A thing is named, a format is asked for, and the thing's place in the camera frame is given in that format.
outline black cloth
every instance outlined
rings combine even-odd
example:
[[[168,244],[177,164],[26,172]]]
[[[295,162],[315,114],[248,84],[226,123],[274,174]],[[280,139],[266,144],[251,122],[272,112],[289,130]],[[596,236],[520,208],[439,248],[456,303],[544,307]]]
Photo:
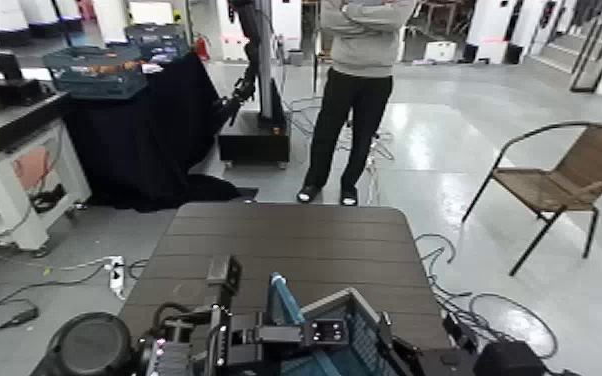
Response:
[[[323,187],[329,178],[338,136],[352,109],[352,148],[341,186],[353,188],[364,172],[371,142],[392,93],[392,76],[357,77],[329,70],[322,109],[310,148],[310,167],[304,185]]]
[[[126,101],[73,100],[64,120],[92,190],[91,204],[154,211],[239,197],[232,184],[188,175],[221,128],[203,63],[189,54],[148,75]]]

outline dark wooden table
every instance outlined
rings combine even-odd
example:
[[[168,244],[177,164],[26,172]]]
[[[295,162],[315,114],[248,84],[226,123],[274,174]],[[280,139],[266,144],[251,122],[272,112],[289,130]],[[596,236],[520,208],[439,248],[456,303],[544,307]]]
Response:
[[[279,272],[300,306],[354,287],[377,312],[390,313],[395,334],[421,348],[449,344],[401,212],[269,204],[180,208],[119,314],[134,338],[150,327],[159,304],[202,304],[218,254],[235,255],[243,265],[234,313],[263,311],[269,275]],[[194,336],[200,351],[205,332]]]

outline red fire extinguisher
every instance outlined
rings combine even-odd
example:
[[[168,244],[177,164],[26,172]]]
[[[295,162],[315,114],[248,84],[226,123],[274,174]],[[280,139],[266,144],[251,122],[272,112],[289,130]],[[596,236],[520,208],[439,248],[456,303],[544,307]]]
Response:
[[[210,60],[210,55],[208,55],[208,47],[205,42],[205,38],[199,36],[196,39],[196,54],[203,61]]]

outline workbench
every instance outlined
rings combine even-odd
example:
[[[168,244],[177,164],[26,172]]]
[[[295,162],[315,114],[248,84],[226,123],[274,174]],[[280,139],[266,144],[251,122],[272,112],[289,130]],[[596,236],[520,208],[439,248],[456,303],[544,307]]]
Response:
[[[0,241],[16,243],[22,250],[40,250],[49,238],[47,229],[74,203],[91,195],[61,120],[68,105],[67,93],[54,93],[33,105],[0,111],[0,235],[5,234]],[[48,153],[45,178],[60,182],[66,191],[53,209],[42,214],[32,209],[14,166],[19,157],[39,147]]]
[[[138,338],[154,310],[174,301],[203,304],[215,255],[243,266],[232,311],[263,311],[269,276],[279,272],[300,306],[347,287],[387,311],[394,334],[420,348],[446,348],[448,337],[404,215],[395,209],[276,204],[181,207],[119,313]],[[205,328],[193,335],[205,347]]]

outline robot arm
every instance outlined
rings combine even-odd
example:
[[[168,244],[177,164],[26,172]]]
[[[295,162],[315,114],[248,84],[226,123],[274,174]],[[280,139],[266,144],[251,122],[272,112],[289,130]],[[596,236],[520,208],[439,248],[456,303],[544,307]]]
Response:
[[[261,36],[257,25],[257,10],[254,7],[253,0],[228,0],[229,7],[238,13],[238,19],[243,29],[243,35],[249,40],[245,45],[245,54],[249,64],[245,69],[243,77],[238,79],[235,88],[231,93],[231,98],[222,98],[220,100],[221,108],[219,118],[222,123],[231,119],[229,125],[233,125],[236,115],[243,103],[254,96],[256,88],[256,79],[259,74],[259,47],[261,45]]]

